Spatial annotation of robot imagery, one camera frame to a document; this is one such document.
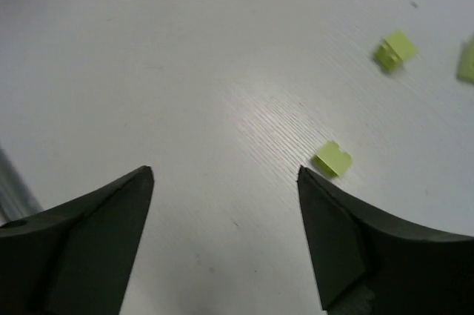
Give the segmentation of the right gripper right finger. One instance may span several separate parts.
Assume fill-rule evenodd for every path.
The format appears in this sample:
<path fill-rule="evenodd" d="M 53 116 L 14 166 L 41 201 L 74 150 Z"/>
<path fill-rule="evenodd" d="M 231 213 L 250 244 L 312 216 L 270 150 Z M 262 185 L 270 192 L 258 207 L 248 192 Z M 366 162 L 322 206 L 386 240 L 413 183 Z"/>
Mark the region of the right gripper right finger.
<path fill-rule="evenodd" d="M 401 219 L 309 168 L 298 197 L 328 314 L 471 314 L 473 238 Z"/>

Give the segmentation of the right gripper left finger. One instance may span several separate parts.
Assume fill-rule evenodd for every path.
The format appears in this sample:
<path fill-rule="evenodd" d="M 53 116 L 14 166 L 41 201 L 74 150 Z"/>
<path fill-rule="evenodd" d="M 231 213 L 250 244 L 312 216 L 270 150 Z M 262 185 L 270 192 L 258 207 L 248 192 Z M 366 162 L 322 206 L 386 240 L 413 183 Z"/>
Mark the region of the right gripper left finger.
<path fill-rule="evenodd" d="M 141 166 L 1 227 L 2 314 L 119 314 L 153 196 Z"/>

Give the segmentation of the pale lime square lego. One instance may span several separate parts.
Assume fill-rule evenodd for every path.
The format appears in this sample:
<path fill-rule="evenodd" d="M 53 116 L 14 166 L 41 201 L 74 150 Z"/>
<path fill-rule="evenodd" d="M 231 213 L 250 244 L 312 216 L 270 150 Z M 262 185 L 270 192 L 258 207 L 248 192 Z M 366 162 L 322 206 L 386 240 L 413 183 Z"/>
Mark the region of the pale lime square lego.
<path fill-rule="evenodd" d="M 352 163 L 352 156 L 334 141 L 326 142 L 313 157 L 313 164 L 332 178 L 343 176 Z"/>

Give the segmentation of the pale lime small lego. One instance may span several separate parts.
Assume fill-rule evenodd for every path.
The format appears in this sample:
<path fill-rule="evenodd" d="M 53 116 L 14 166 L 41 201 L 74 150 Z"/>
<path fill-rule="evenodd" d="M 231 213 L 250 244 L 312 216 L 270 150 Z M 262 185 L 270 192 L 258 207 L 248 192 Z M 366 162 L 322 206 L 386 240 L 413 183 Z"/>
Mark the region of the pale lime small lego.
<path fill-rule="evenodd" d="M 392 73 L 417 53 L 417 47 L 408 37 L 401 30 L 394 30 L 379 42 L 373 60 L 384 73 Z"/>

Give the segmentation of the lime hollow lego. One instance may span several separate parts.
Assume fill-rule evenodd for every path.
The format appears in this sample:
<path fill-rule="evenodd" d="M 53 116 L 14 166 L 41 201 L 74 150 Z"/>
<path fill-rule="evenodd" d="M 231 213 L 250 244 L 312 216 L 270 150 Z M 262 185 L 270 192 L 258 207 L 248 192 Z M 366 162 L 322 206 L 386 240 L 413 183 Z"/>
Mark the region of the lime hollow lego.
<path fill-rule="evenodd" d="M 458 66 L 456 70 L 456 78 L 463 82 L 473 83 L 474 80 L 474 38 L 471 36 L 462 44 Z"/>

